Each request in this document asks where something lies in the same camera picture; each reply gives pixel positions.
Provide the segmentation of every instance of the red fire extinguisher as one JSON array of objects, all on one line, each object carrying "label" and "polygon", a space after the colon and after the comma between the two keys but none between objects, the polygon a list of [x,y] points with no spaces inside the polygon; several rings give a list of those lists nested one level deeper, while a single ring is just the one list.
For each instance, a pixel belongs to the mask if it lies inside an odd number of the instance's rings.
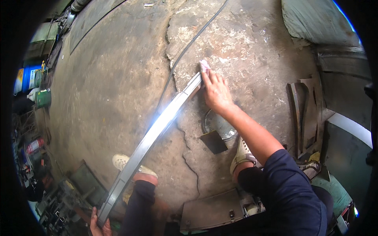
[{"label": "red fire extinguisher", "polygon": [[40,137],[40,138],[34,140],[33,142],[31,142],[31,143],[28,145],[28,147],[26,148],[26,152],[27,152],[28,154],[32,154],[35,150],[40,149],[40,148],[43,146],[44,143],[45,143],[45,142],[43,141],[43,138]]}]

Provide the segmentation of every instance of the navy sleeve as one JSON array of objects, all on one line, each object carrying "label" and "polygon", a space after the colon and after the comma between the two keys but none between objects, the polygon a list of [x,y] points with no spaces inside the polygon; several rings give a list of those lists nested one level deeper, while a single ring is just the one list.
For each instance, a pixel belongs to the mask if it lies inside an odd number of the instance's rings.
[{"label": "navy sleeve", "polygon": [[326,208],[311,188],[307,176],[284,149],[264,166],[267,211],[280,235],[325,235]]}]

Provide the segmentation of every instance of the round metal lid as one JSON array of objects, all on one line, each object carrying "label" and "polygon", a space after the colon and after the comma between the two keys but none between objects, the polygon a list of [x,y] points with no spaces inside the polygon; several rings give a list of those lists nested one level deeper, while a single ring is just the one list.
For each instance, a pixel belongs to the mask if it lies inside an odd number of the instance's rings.
[{"label": "round metal lid", "polygon": [[235,128],[211,109],[206,112],[204,118],[202,119],[202,129],[204,133],[216,130],[223,141],[228,141],[237,135]]}]

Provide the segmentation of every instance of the concrete floor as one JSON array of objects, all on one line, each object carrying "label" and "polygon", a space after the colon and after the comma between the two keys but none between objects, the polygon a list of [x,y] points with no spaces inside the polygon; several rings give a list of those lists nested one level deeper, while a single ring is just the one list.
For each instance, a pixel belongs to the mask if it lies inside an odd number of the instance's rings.
[{"label": "concrete floor", "polygon": [[[116,7],[71,54],[70,33],[65,35],[51,86],[47,125],[53,159],[63,173],[84,159],[107,189],[119,173],[113,155],[133,153],[150,125],[169,67],[223,0],[167,0],[147,8],[143,3],[128,0]],[[164,105],[198,71],[200,59],[229,80],[244,111],[289,149],[294,146],[287,83],[308,78],[316,67],[309,48],[292,44],[279,0],[229,1],[178,64]],[[229,165],[236,139],[218,155],[199,139],[207,110],[199,92],[143,163],[158,174],[156,195],[172,212],[180,212],[185,201],[235,186]]]}]

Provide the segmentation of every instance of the hand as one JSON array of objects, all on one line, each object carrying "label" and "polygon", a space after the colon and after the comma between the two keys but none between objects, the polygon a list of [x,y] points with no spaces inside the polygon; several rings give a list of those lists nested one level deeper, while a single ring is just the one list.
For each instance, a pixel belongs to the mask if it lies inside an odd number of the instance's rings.
[{"label": "hand", "polygon": [[227,80],[212,69],[209,70],[209,76],[206,72],[202,72],[202,80],[206,88],[204,94],[206,105],[222,116],[228,108],[234,105]]},{"label": "hand", "polygon": [[102,229],[97,226],[97,208],[93,207],[91,215],[91,232],[93,236],[112,236],[112,230],[110,229],[110,220],[107,219]]}]

